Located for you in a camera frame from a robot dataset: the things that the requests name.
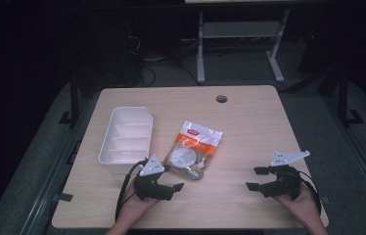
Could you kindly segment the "white divided plastic bin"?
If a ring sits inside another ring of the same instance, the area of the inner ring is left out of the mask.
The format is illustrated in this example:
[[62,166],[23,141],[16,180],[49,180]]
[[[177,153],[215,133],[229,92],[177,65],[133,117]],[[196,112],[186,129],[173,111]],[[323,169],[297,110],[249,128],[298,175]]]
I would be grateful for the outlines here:
[[99,154],[111,173],[127,173],[149,156],[153,117],[146,107],[113,110]]

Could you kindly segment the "person's right hand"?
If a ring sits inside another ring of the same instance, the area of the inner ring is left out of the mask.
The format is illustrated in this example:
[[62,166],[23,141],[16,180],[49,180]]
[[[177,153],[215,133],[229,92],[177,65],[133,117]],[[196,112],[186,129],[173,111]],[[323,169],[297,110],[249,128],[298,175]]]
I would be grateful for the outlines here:
[[286,195],[276,196],[274,200],[281,204],[304,227],[309,228],[320,223],[319,210],[313,200],[311,191],[300,185],[299,195],[292,200]]

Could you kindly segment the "white metal desk frame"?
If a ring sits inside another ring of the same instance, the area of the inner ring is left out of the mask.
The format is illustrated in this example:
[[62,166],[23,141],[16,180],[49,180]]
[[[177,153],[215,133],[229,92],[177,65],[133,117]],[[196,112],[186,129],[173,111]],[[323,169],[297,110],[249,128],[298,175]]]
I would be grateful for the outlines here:
[[204,13],[199,13],[198,26],[198,53],[197,53],[197,82],[205,83],[204,40],[219,38],[272,38],[273,46],[266,51],[266,58],[279,83],[285,81],[276,56],[286,29],[290,10],[283,12],[279,21],[263,22],[223,22],[207,23],[204,21]]

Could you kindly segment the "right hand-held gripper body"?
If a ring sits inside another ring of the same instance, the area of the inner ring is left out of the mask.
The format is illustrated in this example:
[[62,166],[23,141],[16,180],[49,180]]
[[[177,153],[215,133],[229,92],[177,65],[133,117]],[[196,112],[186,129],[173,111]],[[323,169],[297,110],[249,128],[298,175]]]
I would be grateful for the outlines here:
[[297,169],[291,166],[298,160],[308,157],[310,153],[304,152],[276,152],[269,166],[269,174],[276,176],[276,180],[259,185],[259,192],[266,198],[288,195],[292,200],[299,195],[301,176]]

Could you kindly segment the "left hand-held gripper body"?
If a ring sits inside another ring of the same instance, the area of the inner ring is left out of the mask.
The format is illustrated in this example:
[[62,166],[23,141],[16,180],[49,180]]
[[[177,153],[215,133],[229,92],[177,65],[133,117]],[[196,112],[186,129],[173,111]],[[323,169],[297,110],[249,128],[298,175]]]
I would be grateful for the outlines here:
[[133,182],[136,195],[145,200],[148,198],[170,201],[174,192],[170,186],[158,184],[164,174],[163,164],[157,155],[152,155],[137,173]]

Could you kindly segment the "black metal stand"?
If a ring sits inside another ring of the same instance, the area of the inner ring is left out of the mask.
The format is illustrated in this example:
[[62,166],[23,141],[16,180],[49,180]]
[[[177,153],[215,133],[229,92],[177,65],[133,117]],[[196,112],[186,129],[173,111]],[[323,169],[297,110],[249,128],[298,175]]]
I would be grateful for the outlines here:
[[348,98],[348,76],[345,69],[341,69],[339,77],[339,100],[338,100],[338,116],[341,123],[345,127],[351,124],[363,124],[364,121],[356,110],[347,108]]
[[79,117],[78,86],[74,73],[69,78],[69,91],[70,110],[63,113],[60,123],[68,124],[70,128],[73,128]]

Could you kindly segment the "person's left hand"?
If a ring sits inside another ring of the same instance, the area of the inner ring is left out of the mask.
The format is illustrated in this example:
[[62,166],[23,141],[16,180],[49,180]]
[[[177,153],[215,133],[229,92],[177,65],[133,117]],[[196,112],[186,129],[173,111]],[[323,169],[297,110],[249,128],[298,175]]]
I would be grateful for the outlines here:
[[122,207],[115,223],[130,228],[158,202],[159,200],[151,198],[141,200],[134,192],[134,188],[130,186],[124,193]]

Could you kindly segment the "orange and clear snack packet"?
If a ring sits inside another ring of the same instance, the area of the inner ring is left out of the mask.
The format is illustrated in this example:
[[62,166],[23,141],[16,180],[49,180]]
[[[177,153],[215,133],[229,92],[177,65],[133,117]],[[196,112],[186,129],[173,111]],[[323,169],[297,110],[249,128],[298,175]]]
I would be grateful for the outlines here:
[[201,180],[222,136],[222,131],[186,120],[164,163],[184,178]]

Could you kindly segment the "black table edge bracket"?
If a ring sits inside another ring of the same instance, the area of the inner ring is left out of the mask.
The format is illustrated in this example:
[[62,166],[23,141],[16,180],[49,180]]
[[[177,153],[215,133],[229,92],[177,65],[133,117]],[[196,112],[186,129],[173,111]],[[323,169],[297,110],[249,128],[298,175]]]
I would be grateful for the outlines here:
[[64,202],[70,202],[73,198],[73,195],[71,194],[65,194],[65,193],[61,193],[61,194],[56,194],[53,197],[53,201],[54,202],[59,202],[59,201],[64,201]]

